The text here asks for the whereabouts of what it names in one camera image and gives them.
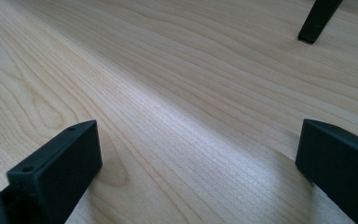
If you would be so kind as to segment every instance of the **wooden floor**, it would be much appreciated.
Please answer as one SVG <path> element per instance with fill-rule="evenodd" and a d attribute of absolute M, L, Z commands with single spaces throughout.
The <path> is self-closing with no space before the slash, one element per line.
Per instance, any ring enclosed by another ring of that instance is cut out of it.
<path fill-rule="evenodd" d="M 67 223 L 351 223 L 296 169 L 303 119 L 358 135 L 358 0 L 312 46 L 310 0 L 0 0 L 0 189 L 97 119 Z"/>

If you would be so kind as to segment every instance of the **light wood grain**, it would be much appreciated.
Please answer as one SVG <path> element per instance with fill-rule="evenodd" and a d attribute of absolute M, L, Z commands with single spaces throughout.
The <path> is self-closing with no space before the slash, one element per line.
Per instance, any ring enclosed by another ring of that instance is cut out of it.
<path fill-rule="evenodd" d="M 0 0 L 0 189 L 97 119 L 68 223 L 351 223 L 296 169 L 302 119 L 358 134 L 358 0 L 313 45 L 309 0 Z"/>

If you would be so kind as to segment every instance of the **chair leg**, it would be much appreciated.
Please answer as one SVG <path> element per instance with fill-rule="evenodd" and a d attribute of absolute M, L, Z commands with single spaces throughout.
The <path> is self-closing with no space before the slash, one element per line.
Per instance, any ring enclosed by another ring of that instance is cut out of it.
<path fill-rule="evenodd" d="M 341 2 L 342 0 L 316 0 L 298 34 L 298 39 L 313 44 Z"/>

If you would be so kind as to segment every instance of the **black chair leg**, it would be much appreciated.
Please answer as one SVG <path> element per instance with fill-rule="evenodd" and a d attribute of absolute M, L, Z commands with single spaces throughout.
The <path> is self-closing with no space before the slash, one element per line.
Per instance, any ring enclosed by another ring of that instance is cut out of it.
<path fill-rule="evenodd" d="M 298 39 L 313 44 L 341 2 L 342 0 L 316 0 L 298 34 Z"/>

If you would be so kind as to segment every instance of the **screw hole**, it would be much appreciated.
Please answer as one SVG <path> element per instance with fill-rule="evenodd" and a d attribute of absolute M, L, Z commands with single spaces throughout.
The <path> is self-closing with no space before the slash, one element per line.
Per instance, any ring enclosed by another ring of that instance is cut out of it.
<path fill-rule="evenodd" d="M 24 168 L 22 168 L 22 171 L 23 172 L 30 172 L 30 171 L 33 171 L 34 169 L 34 166 L 26 166 Z"/>

